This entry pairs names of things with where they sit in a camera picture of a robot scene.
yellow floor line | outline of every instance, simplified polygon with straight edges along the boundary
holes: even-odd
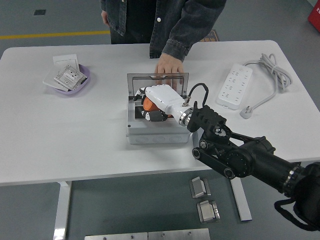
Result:
[[[110,34],[110,31],[76,31],[76,32],[56,32],[24,35],[4,35],[1,39],[29,39],[29,38],[48,38],[48,37],[65,37],[65,36],[83,36],[83,35],[102,35]]]

denim jacket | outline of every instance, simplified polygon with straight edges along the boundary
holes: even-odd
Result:
[[[213,28],[226,0],[157,0],[150,40],[150,58],[166,53],[181,60],[193,44]],[[100,0],[110,27],[120,35],[126,32],[127,0]]]

human hand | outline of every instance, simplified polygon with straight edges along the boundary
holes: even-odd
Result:
[[[109,22],[108,22],[108,15],[107,15],[106,11],[101,12],[101,17],[102,17],[103,23],[105,25],[107,25],[108,27],[110,27]]]
[[[173,56],[170,56],[169,54],[162,53],[157,65],[155,66],[154,73],[155,74],[164,74],[164,73],[183,73],[184,72],[184,66],[182,62],[174,58]],[[157,85],[161,85],[162,80],[156,81]],[[174,90],[177,90],[177,80],[174,79],[166,79],[165,84],[171,86]]]
[[[169,54],[162,53],[157,65],[155,66],[155,74],[164,74],[164,73],[183,73],[184,66],[182,62],[170,56]]]

paper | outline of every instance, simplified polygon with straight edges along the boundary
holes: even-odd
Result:
[[[53,66],[49,73],[46,75],[45,79],[43,80],[43,83],[45,85],[48,85],[52,88],[59,89],[62,91],[67,92],[69,89],[63,85],[61,85],[59,82],[55,80],[55,76],[59,74],[59,71],[61,68],[59,66]]]
[[[55,66],[58,66],[61,69],[67,65],[70,65],[74,69],[77,69],[78,71],[80,71],[77,54],[54,56],[53,63]]]

white power strip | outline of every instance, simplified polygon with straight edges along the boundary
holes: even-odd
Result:
[[[216,102],[225,108],[237,110],[245,94],[253,70],[250,67],[233,64]]]

